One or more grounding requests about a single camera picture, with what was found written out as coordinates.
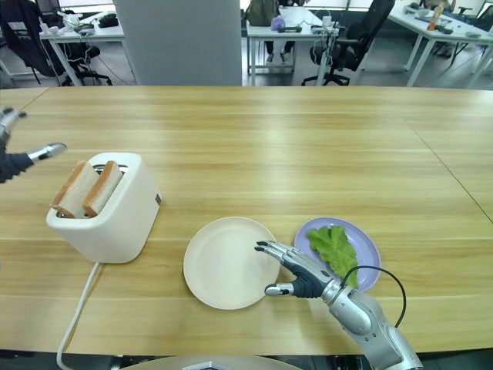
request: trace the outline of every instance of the silver robotic arm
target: silver robotic arm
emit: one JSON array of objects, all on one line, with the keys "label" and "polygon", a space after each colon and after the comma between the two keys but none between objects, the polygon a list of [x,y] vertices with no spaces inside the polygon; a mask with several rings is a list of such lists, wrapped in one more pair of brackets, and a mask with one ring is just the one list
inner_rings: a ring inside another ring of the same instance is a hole
[{"label": "silver robotic arm", "polygon": [[24,153],[6,153],[6,147],[16,121],[26,116],[25,112],[0,106],[0,183],[25,172],[30,166],[41,160],[62,153],[67,148],[63,143],[51,143]]},{"label": "silver robotic arm", "polygon": [[276,258],[297,277],[291,283],[268,285],[267,295],[321,297],[346,333],[360,345],[374,370],[423,369],[406,338],[385,318],[370,295],[349,286],[342,288],[324,266],[294,247],[259,241],[255,249]]}]

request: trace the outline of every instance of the green lettuce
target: green lettuce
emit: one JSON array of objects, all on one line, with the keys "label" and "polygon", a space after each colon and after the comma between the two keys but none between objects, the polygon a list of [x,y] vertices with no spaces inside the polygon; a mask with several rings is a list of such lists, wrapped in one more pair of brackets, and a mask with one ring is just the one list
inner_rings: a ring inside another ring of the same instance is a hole
[{"label": "green lettuce", "polygon": [[[347,241],[344,226],[311,229],[307,237],[310,240],[310,248],[318,252],[337,276],[343,278],[352,267],[357,266],[356,251]],[[347,283],[357,288],[357,271],[350,275]]]}]

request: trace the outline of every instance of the bread slice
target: bread slice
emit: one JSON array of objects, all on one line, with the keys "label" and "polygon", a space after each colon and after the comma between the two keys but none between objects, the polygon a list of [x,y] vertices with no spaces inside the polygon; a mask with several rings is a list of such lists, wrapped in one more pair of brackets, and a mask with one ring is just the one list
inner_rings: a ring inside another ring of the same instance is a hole
[{"label": "bread slice", "polygon": [[51,207],[67,218],[83,218],[82,202],[98,180],[98,174],[88,162],[79,162],[56,194]]},{"label": "bread slice", "polygon": [[110,160],[99,175],[96,184],[82,202],[82,207],[88,216],[96,217],[101,213],[121,179],[122,172],[120,171],[118,163]]}]

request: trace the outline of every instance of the white plate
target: white plate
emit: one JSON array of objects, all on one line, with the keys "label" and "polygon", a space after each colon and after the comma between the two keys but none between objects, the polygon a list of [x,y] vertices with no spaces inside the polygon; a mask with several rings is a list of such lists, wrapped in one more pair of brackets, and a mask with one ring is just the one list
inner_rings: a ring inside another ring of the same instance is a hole
[{"label": "white plate", "polygon": [[264,240],[275,239],[250,218],[226,217],[207,224],[185,252],[183,274],[188,288],[203,303],[223,310],[259,301],[280,269],[275,258],[253,249]]}]

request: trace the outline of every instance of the black cable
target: black cable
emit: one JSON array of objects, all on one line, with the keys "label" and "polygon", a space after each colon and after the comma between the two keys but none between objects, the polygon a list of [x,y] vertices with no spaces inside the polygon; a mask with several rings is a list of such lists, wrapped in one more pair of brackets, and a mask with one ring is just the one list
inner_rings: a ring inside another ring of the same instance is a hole
[{"label": "black cable", "polygon": [[340,283],[340,288],[341,289],[344,288],[344,286],[346,285],[346,281],[349,278],[349,276],[353,272],[355,272],[356,270],[360,270],[361,268],[368,268],[368,269],[371,269],[371,270],[379,270],[379,271],[382,271],[385,274],[388,274],[388,275],[392,276],[392,278],[395,280],[395,282],[399,285],[399,288],[401,289],[401,292],[402,292],[402,311],[401,311],[401,316],[399,316],[399,319],[395,323],[395,327],[398,328],[399,325],[402,322],[402,319],[404,318],[404,315],[406,314],[406,306],[407,306],[406,291],[404,290],[404,286],[399,281],[399,279],[397,279],[397,277],[394,274],[392,274],[390,271],[387,271],[384,268],[376,267],[376,266],[356,266],[356,267],[353,267],[353,268],[351,268],[347,272],[346,276],[344,276],[344,279],[342,279],[342,282]]}]

